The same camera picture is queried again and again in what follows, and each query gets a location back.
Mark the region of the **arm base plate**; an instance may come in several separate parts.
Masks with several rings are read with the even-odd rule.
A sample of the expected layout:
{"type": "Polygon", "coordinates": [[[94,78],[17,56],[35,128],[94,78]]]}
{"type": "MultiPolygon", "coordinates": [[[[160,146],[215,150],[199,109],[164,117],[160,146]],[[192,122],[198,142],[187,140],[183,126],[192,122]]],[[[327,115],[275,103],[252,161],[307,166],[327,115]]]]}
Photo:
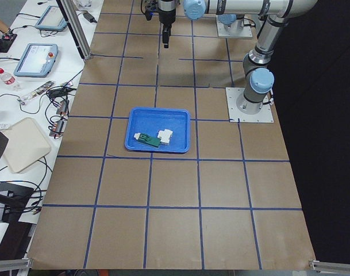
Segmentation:
{"type": "Polygon", "coordinates": [[[226,100],[230,122],[273,123],[273,115],[268,97],[259,103],[251,103],[244,98],[244,88],[227,87],[226,100]]]}
{"type": "Polygon", "coordinates": [[[218,37],[252,39],[252,29],[247,18],[237,18],[234,14],[216,16],[218,37]]]}

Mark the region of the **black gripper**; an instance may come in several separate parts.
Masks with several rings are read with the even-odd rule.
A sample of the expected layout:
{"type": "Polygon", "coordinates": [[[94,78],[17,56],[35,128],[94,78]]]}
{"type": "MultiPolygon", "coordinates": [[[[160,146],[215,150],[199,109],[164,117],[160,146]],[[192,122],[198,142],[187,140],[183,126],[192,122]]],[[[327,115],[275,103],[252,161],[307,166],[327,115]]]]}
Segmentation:
{"type": "Polygon", "coordinates": [[[163,24],[162,43],[164,48],[169,48],[171,25],[176,19],[176,0],[158,0],[157,8],[159,20],[163,24]]]}

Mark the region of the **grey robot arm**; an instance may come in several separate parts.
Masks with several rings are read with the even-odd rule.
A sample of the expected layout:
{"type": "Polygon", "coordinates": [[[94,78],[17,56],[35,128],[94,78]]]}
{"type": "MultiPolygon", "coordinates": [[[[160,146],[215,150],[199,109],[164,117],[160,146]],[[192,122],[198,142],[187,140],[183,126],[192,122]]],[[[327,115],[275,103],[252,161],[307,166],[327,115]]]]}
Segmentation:
{"type": "Polygon", "coordinates": [[[315,4],[315,1],[155,1],[154,7],[164,27],[162,42],[166,48],[178,5],[183,6],[184,14],[190,20],[197,20],[205,14],[219,17],[226,14],[256,14],[267,18],[257,36],[254,49],[243,60],[245,89],[231,105],[242,114],[256,115],[261,112],[263,100],[274,84],[274,75],[267,66],[278,37],[290,18],[305,14],[315,4]]]}
{"type": "Polygon", "coordinates": [[[217,15],[217,26],[227,32],[241,32],[244,29],[244,14],[217,15]]]}

